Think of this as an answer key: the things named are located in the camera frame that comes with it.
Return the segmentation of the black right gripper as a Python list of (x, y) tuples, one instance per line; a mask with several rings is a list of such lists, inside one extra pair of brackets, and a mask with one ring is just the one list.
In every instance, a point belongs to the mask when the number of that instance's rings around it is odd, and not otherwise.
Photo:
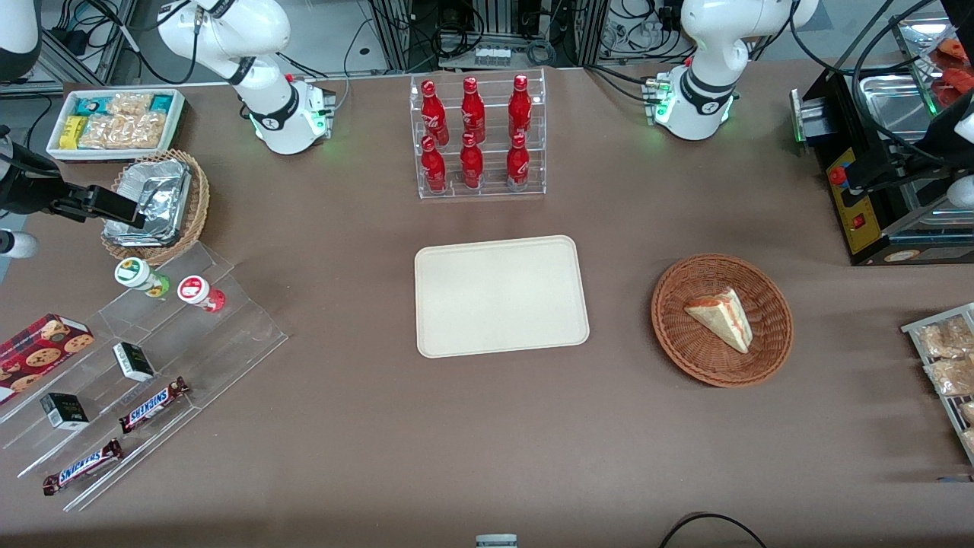
[(59, 215), (72, 221), (103, 218), (143, 229), (137, 202), (100, 185), (64, 185), (52, 162), (18, 145), (1, 127), (1, 208), (4, 214)]

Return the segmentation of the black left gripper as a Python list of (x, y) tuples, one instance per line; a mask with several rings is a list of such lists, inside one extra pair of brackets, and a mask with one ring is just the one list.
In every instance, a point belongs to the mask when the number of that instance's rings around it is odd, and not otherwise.
[[(954, 167), (973, 167), (972, 93), (957, 98), (933, 118), (919, 150)], [(876, 192), (918, 180), (938, 180), (952, 169), (918, 154), (871, 149), (845, 168), (850, 192)]]

